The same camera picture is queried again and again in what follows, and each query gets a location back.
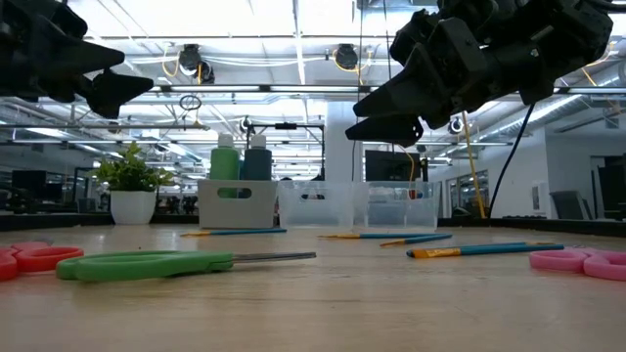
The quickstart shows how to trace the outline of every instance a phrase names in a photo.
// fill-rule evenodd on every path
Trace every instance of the green scissors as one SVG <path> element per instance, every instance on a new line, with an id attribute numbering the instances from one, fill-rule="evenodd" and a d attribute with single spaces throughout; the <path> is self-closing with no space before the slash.
<path id="1" fill-rule="evenodd" d="M 86 255 L 57 264 L 57 278 L 107 282 L 164 278 L 229 270 L 234 263 L 315 258 L 315 252 L 240 254 L 232 252 L 142 250 Z"/>

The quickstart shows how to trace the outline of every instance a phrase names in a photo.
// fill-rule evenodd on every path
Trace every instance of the potted plant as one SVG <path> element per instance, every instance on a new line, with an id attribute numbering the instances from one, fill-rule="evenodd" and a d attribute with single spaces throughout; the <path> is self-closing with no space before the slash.
<path id="1" fill-rule="evenodd" d="M 121 152 L 121 160 L 103 159 L 100 168 L 91 175 L 109 183 L 111 214 L 117 225 L 144 225 L 155 212 L 159 186 L 171 185 L 173 174 L 162 168 L 151 168 L 137 154 L 141 148 L 136 143 Z"/>

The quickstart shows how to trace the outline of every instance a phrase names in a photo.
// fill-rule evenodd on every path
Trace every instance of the paint bottle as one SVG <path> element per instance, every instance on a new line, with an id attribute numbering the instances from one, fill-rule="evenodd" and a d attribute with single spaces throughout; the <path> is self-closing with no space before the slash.
<path id="1" fill-rule="evenodd" d="M 272 152 L 267 150 L 264 135 L 250 140 L 250 149 L 244 153 L 244 180 L 270 181 L 272 179 Z"/>
<path id="2" fill-rule="evenodd" d="M 239 152 L 235 149 L 233 136 L 220 133 L 217 148 L 211 151 L 211 180 L 239 180 Z M 219 190 L 221 198 L 236 198 L 237 189 Z"/>

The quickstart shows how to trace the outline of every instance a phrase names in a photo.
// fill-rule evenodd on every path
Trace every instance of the green leaves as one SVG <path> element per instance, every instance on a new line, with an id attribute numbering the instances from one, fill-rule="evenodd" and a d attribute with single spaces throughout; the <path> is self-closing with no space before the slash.
<path id="1" fill-rule="evenodd" d="M 128 150 L 119 153 L 122 160 L 108 161 L 103 158 L 100 168 L 90 172 L 100 182 L 108 182 L 111 191 L 154 192 L 158 186 L 173 185 L 171 172 L 151 168 L 137 155 L 141 148 L 132 143 Z"/>

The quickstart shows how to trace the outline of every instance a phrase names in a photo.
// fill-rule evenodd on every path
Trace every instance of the table surface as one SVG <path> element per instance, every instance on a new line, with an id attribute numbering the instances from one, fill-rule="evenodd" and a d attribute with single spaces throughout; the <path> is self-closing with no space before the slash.
<path id="1" fill-rule="evenodd" d="M 0 283 L 2 351 L 608 351 L 623 349 L 626 283 L 532 270 L 527 253 L 415 260 L 409 246 L 319 240 L 317 231 L 180 238 L 192 226 L 3 233 L 87 253 L 136 249 L 310 251 L 317 259 L 85 284 L 50 273 Z M 429 246 L 626 241 L 512 229 L 440 229 Z"/>

